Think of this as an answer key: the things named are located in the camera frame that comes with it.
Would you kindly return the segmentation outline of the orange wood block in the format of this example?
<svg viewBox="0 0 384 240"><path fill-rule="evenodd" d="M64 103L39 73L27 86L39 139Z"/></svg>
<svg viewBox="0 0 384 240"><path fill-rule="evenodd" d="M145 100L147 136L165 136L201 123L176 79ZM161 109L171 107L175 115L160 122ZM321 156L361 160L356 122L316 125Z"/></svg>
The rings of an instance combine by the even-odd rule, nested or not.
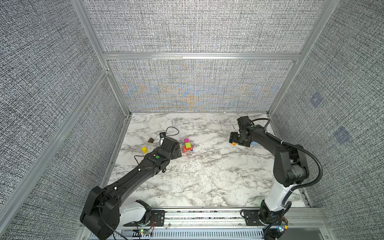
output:
<svg viewBox="0 0 384 240"><path fill-rule="evenodd" d="M192 151L193 151L193 147L187 148L186 146L183 146L183 153L192 152Z"/></svg>

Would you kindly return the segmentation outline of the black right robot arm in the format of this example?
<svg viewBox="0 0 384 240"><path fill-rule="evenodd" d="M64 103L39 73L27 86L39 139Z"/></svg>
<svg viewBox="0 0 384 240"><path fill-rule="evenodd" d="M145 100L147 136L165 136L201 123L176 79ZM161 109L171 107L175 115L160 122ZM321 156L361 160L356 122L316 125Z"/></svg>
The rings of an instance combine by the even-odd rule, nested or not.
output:
<svg viewBox="0 0 384 240"><path fill-rule="evenodd" d="M239 131L230 134L231 144L250 147L255 142L274 156L274 185L259 210L260 221L265 225L272 224L288 208L288 199L295 187L309 177L307 158L298 149L299 145L285 146L284 141L268 136L264 127L254 125L248 116L238 118L237 123Z"/></svg>

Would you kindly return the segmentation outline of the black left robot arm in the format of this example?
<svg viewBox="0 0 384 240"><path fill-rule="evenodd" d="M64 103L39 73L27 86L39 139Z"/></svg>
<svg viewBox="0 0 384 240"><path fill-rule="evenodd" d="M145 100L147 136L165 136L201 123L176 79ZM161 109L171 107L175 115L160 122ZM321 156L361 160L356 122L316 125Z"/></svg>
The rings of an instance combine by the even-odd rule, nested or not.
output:
<svg viewBox="0 0 384 240"><path fill-rule="evenodd" d="M150 223L152 208L142 200L137 200L128 207L122 203L146 180L159 172L165 172L171 160L180 158L180 143L166 137L163 143L129 173L116 182L101 188L94 187L87 197L80 216L80 222L100 240L106 240L116 233L118 226L128 223L147 225Z"/></svg>

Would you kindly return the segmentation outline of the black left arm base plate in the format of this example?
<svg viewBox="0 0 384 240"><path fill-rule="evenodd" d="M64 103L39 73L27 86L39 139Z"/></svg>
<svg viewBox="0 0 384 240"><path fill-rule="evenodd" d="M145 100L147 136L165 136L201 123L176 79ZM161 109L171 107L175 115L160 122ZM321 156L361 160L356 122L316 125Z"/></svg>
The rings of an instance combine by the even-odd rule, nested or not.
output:
<svg viewBox="0 0 384 240"><path fill-rule="evenodd" d="M166 211L164 210L154 210L154 211L151 211L151 216L149 218L149 221L146 222L145 224L144 222L139 222L139 223L131 222L131 223L123 224L123 226L124 227L145 227L145 228L149 228L152 226L163 227L165 222L165 214L166 214Z"/></svg>

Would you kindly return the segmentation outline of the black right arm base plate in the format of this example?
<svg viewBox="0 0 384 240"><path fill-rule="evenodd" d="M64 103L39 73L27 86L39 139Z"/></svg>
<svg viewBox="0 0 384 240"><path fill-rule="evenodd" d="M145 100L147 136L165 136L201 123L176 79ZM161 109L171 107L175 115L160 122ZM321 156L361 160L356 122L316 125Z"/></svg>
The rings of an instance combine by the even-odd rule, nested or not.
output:
<svg viewBox="0 0 384 240"><path fill-rule="evenodd" d="M261 221L259 216L259 210L241 210L240 215L244 218L246 226L255 227L255 226L267 226Z"/></svg>

